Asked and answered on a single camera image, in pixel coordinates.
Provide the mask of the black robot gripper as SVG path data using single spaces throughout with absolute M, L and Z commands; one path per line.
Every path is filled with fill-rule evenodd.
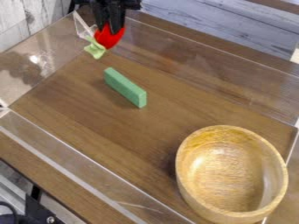
M 117 34 L 124 26 L 125 9 L 141 8 L 141 0 L 71 0 L 71 2 L 91 6 L 97 29 L 101 31 L 108 21 L 112 34 Z

